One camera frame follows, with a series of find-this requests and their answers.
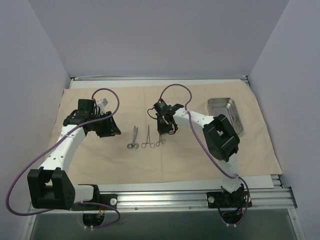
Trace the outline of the steel clamp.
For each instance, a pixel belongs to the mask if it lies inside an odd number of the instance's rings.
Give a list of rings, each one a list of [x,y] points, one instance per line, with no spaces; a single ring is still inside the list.
[[[159,147],[160,145],[163,145],[165,143],[166,143],[166,140],[162,138],[161,134],[159,134],[159,138],[158,138],[158,141],[155,143],[155,146]]]

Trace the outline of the steel surgical forceps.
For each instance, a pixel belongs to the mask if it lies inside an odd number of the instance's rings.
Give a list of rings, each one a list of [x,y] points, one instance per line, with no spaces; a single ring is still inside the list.
[[[149,147],[152,148],[152,149],[156,146],[155,143],[151,142],[150,126],[149,126],[149,125],[148,125],[148,127],[147,127],[146,140],[145,140],[145,142],[143,142],[143,143],[141,144],[141,147],[142,147],[143,149],[145,149],[147,146],[149,146]]]

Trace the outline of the beige cloth wrap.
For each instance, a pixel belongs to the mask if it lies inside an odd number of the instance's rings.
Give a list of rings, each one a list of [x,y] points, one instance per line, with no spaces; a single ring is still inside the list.
[[[77,108],[80,99],[107,99],[107,110],[115,112],[120,135],[98,137],[89,132],[79,145],[67,171],[74,184],[144,184],[219,179],[215,167],[191,129],[179,126],[173,135],[165,135],[165,144],[155,148],[130,150],[127,144],[138,127],[137,141],[147,138],[150,126],[152,142],[159,139],[157,123],[147,109],[163,98],[170,104],[187,105],[189,110],[206,115],[208,99],[232,98],[243,126],[237,164],[241,177],[282,174],[267,125],[250,88],[240,80],[181,86],[75,88],[64,91],[50,144],[59,138],[64,119]]]

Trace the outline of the steel instrument tray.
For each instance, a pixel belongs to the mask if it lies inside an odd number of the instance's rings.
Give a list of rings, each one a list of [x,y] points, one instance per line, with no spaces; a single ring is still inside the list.
[[[240,135],[244,131],[236,102],[231,97],[209,98],[207,101],[207,110],[211,116],[225,115],[235,132]]]

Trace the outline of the steel surgical scissors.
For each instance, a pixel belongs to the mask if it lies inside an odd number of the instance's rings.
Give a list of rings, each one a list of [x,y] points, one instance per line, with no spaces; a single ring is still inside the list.
[[[130,150],[137,150],[139,147],[139,144],[136,143],[136,137],[137,137],[137,131],[133,131],[133,137],[132,137],[132,142],[127,144],[127,148]]]

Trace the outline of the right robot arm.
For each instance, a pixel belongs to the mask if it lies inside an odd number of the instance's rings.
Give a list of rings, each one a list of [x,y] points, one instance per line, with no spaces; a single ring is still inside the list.
[[[223,114],[204,115],[179,103],[170,105],[161,98],[153,108],[159,134],[175,134],[179,126],[191,129],[201,148],[224,175],[223,203],[230,207],[238,203],[240,194],[237,190],[242,186],[237,164],[240,138],[228,118]]]

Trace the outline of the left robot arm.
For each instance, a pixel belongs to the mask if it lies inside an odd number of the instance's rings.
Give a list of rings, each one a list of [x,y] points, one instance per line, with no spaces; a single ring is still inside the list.
[[[100,206],[100,190],[96,184],[73,184],[67,175],[74,155],[87,136],[94,132],[100,138],[121,134],[103,98],[79,99],[77,109],[63,121],[60,136],[53,150],[38,169],[31,169],[27,182],[35,209],[70,210],[83,202],[90,210]]]

